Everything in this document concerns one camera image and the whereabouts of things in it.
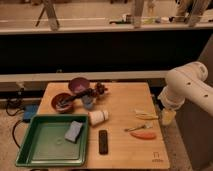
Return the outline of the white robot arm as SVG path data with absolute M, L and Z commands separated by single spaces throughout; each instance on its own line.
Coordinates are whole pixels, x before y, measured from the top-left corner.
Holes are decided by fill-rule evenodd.
M 166 86 L 158 96 L 163 105 L 162 124 L 169 125 L 176 111 L 188 99 L 213 117 L 213 87 L 207 85 L 207 67 L 198 61 L 190 62 L 167 72 Z

